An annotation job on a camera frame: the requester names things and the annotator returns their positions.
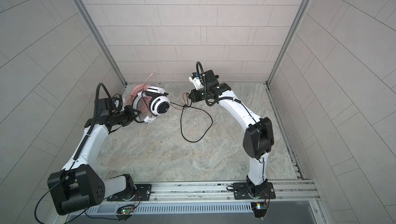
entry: gray stone floor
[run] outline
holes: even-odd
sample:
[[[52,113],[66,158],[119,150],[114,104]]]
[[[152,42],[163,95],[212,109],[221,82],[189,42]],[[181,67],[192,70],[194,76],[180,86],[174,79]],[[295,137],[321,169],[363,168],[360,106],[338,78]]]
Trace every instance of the gray stone floor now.
[[[295,179],[289,153],[281,136],[265,85],[229,84],[240,100],[261,117],[272,120],[275,145],[269,156],[269,179]],[[128,85],[124,97],[135,85]],[[182,104],[182,94],[190,92],[191,83],[158,84],[169,93],[171,102]],[[244,130],[232,115],[216,104],[204,101],[193,107],[206,110],[213,126],[197,143],[183,139],[180,133],[181,111],[170,108],[151,124],[131,123],[110,134],[98,155],[96,171],[103,178],[129,173],[135,182],[244,180],[249,158],[242,147]],[[203,111],[189,108],[183,113],[183,134],[197,140],[210,125]]]

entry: aluminum frame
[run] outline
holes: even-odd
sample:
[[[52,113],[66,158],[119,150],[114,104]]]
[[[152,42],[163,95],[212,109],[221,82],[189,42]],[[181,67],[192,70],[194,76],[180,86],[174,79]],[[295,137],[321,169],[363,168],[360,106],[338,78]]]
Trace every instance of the aluminum frame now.
[[[103,52],[106,59],[109,61],[111,67],[117,74],[117,77],[120,79],[121,83],[126,86],[126,80],[124,79],[120,69],[118,68],[117,64],[115,63],[114,58],[112,57],[110,51],[108,50],[106,43],[104,42],[102,36],[100,35],[99,31],[96,28],[96,25],[93,23],[91,16],[89,15],[87,9],[85,8],[84,3],[82,0],[72,0],[74,5],[76,6],[78,12],[80,13],[82,19],[88,26],[93,38],[95,39],[96,43],[98,44],[99,48]]]

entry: black bracket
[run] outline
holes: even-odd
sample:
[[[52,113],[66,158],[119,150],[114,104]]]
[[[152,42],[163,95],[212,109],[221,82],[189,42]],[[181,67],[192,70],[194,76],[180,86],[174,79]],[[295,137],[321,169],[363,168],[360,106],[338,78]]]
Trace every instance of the black bracket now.
[[[262,194],[260,197],[251,197],[248,188],[247,188],[247,183],[233,183],[232,187],[234,189],[238,189],[237,191],[234,191],[234,198],[235,200],[258,200],[258,199],[265,199],[266,196],[265,194]],[[267,194],[267,196],[270,199],[275,199],[275,191],[274,191],[274,186],[272,186],[272,183],[267,182],[265,187],[264,187],[264,193]]]
[[[148,201],[150,199],[150,194],[151,194],[151,184],[135,184],[136,186],[136,191],[140,193],[137,193],[132,197],[131,199],[123,200],[119,199],[118,197],[112,195],[111,197],[107,197],[106,200],[108,202],[112,201],[135,201],[136,196],[140,196],[140,201]]]

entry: cable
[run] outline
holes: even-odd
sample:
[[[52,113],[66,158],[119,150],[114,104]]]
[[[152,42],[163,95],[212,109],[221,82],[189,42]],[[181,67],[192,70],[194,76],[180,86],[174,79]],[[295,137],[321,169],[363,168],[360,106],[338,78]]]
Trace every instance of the cable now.
[[[87,212],[86,212],[86,211],[87,211],[88,209],[89,209],[89,208],[85,209],[83,213],[85,213],[85,215],[86,215],[87,217],[91,218],[91,219],[119,220],[119,219],[110,219],[110,218],[106,218],[106,217],[91,217],[91,216],[87,215]]]
[[[187,95],[187,103],[186,103],[186,101],[185,101],[185,99],[184,99],[184,94]],[[212,117],[210,116],[210,114],[209,114],[208,112],[206,112],[205,110],[200,109],[200,108],[196,108],[196,107],[192,107],[192,106],[191,106],[192,100],[191,100],[190,105],[188,105],[188,102],[189,102],[188,95],[189,95],[189,94],[188,94],[188,93],[184,93],[184,94],[183,94],[183,100],[184,100],[184,103],[185,103],[184,105],[180,105],[180,104],[172,103],[172,102],[171,102],[171,104],[175,104],[175,105],[177,105],[177,106],[183,107],[183,109],[181,110],[181,115],[180,115],[180,132],[181,132],[181,136],[182,136],[186,141],[188,141],[188,142],[191,142],[191,143],[199,142],[199,141],[205,136],[206,132],[210,129],[210,127],[212,127],[213,119],[212,119]],[[207,130],[205,131],[205,133],[201,136],[201,138],[199,138],[199,139],[196,140],[196,141],[190,141],[190,140],[188,140],[188,139],[184,136],[184,134],[183,134],[182,117],[183,117],[183,112],[184,112],[187,108],[199,109],[199,110],[205,112],[205,113],[210,117],[210,120],[211,120],[211,122],[212,122],[212,123],[210,124],[209,128],[207,128]]]
[[[67,172],[70,171],[70,170],[72,169],[72,167],[74,166],[74,163],[75,163],[75,161],[73,162],[72,166],[67,170]],[[48,192],[50,192],[53,188],[55,188],[58,184],[60,184],[62,181],[64,181],[64,180],[66,179],[66,177],[67,177],[67,175],[68,175],[67,172],[66,172],[66,175],[65,175],[61,180],[59,180],[59,182],[57,182],[51,189],[49,189],[49,190],[40,198],[40,200],[38,200],[38,202],[37,202],[37,204],[36,204],[36,207],[34,208],[34,218],[36,219],[36,221],[37,221],[38,223],[40,223],[40,224],[45,224],[45,223],[39,221],[39,219],[37,218],[37,207],[38,207],[38,204],[39,204],[39,203],[41,202],[41,200],[48,194]],[[74,218],[71,219],[70,221],[65,222],[64,224],[69,223],[69,222],[75,220],[77,217],[79,217],[79,216],[81,216],[81,215],[82,215],[82,213],[79,214],[78,216],[74,217]]]
[[[91,121],[91,125],[90,128],[88,129],[87,134],[84,136],[84,138],[82,139],[81,144],[78,146],[76,154],[73,157],[73,160],[77,160],[78,157],[80,156],[80,153],[82,151],[82,149],[84,148],[85,143],[87,142],[88,137],[91,136],[91,132],[93,130],[93,127],[95,126],[96,123],[96,117],[97,117],[97,112],[98,112],[98,100],[99,100],[99,91],[100,91],[100,87],[103,87],[103,89],[105,90],[107,96],[109,98],[111,98],[110,94],[108,93],[105,85],[103,83],[99,83],[98,86],[96,87],[96,95],[95,95],[95,107],[93,108],[93,118]]]

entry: headphones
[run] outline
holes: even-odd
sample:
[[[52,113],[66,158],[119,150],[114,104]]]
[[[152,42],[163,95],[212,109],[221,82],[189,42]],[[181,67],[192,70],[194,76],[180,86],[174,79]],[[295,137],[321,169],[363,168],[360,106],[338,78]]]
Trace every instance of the headphones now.
[[[137,96],[133,99],[132,108],[137,109],[137,103],[140,99],[144,97],[151,97],[151,100],[147,103],[147,107],[149,108],[149,112],[151,113],[150,117],[147,116],[144,120],[138,116],[136,120],[138,122],[150,123],[153,122],[157,115],[162,115],[169,110],[170,102],[168,99],[168,93],[165,92],[164,88],[150,86],[146,89],[146,91],[139,92]]]

